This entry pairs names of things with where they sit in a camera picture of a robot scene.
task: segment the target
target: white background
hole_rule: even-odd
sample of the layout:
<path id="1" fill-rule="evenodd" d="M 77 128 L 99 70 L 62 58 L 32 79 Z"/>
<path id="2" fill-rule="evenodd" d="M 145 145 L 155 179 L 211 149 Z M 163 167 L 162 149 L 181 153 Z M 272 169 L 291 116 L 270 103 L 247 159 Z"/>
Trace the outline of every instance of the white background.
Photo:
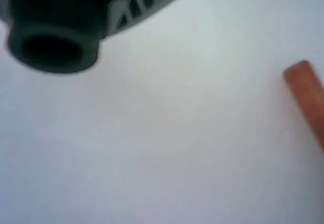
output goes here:
<path id="1" fill-rule="evenodd" d="M 177 0 L 76 76 L 3 48 L 0 223 L 323 223 L 324 154 L 282 79 L 304 58 L 324 78 L 323 2 Z"/>

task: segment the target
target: orange stick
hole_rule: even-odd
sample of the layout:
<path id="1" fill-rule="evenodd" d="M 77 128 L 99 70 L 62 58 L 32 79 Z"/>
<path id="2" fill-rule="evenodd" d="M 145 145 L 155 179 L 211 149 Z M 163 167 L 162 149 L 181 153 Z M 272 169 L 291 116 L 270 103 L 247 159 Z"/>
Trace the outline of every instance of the orange stick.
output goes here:
<path id="1" fill-rule="evenodd" d="M 301 61 L 287 68 L 283 76 L 324 150 L 324 89 L 319 78 L 308 61 Z"/>

